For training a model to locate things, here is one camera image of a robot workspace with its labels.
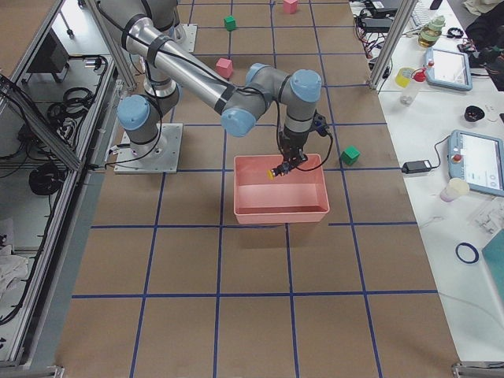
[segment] white desk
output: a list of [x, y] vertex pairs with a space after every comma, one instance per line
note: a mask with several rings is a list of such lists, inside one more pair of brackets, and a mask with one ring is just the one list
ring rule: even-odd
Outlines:
[[[446, 31], [459, 27], [447, 2], [438, 11], [447, 19]], [[456, 50], [460, 40], [441, 37], [435, 45]], [[424, 49], [417, 37], [401, 38], [394, 56], [391, 77], [380, 92], [380, 102], [399, 162], [430, 159], [437, 162], [434, 144], [454, 129], [467, 130], [504, 139], [504, 94], [497, 92], [487, 77], [473, 77], [469, 92], [425, 89], [411, 106], [399, 102], [401, 88], [394, 78], [401, 67], [418, 68], [424, 61]], [[489, 113], [483, 120], [470, 124], [463, 118], [468, 105], [477, 105]], [[471, 192], [451, 203], [439, 198], [448, 181], [447, 145], [439, 146], [441, 166], [424, 176], [404, 176], [409, 198], [428, 254], [450, 331], [462, 361], [504, 361], [504, 306], [498, 296], [484, 260], [466, 265], [455, 255], [460, 242], [468, 242], [479, 251], [490, 241], [475, 223], [473, 215], [489, 195]]]

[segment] pink tray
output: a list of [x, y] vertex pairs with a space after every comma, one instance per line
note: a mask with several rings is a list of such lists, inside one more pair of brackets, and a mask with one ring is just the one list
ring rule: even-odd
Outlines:
[[[234, 204], [240, 224], [318, 222], [329, 212], [322, 168], [294, 169], [269, 179], [268, 171], [281, 162], [281, 155], [235, 157]], [[320, 155], [309, 154], [300, 168], [320, 163]]]

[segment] green box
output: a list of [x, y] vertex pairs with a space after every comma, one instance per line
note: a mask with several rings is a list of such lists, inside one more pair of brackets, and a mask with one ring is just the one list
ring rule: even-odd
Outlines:
[[224, 17], [224, 26], [228, 32], [236, 29], [236, 19], [233, 16]]
[[359, 150], [354, 146], [349, 146], [341, 153], [341, 161], [347, 165], [352, 165], [359, 159], [359, 156], [361, 156]]
[[498, 293], [504, 301], [504, 230], [499, 231], [489, 244], [483, 248], [483, 256], [490, 269]]

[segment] blue tablet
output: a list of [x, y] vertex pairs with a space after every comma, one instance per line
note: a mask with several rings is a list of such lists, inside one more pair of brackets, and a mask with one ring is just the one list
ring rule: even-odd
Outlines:
[[504, 197], [503, 152], [501, 139], [455, 130], [448, 139], [450, 177], [465, 180], [474, 191]]
[[425, 74], [431, 85], [457, 91], [470, 91], [473, 88], [467, 54], [429, 47], [425, 52], [425, 66], [430, 61], [434, 62], [434, 66]]

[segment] white cup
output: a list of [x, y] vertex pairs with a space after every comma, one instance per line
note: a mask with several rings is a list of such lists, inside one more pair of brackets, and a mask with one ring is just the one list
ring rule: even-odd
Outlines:
[[444, 202], [452, 202], [461, 195], [467, 195], [469, 193], [469, 184], [463, 179], [454, 178], [448, 182], [447, 187], [439, 194], [439, 197]]

